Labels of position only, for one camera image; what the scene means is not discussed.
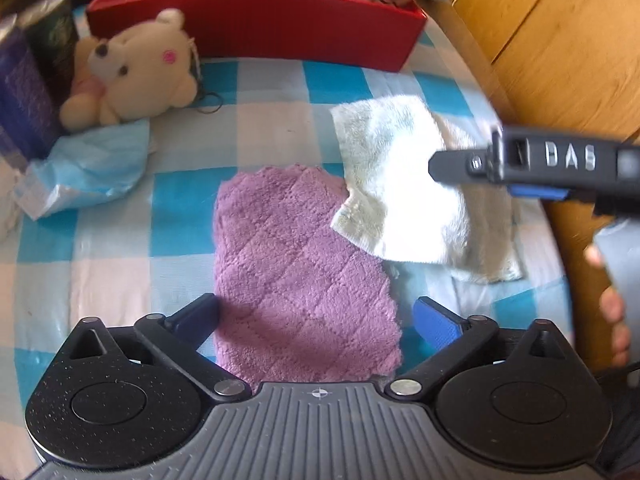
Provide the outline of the person right hand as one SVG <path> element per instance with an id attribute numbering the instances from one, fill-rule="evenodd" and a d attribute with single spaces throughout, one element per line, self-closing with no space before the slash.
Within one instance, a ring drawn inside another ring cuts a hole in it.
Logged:
<path id="1" fill-rule="evenodd" d="M 590 244 L 584 250 L 584 257 L 590 269 L 603 281 L 605 265 L 600 250 Z M 599 299 L 599 309 L 611 329 L 612 365 L 623 367 L 629 363 L 631 333 L 626 323 L 625 300 L 613 285 L 603 289 Z"/>

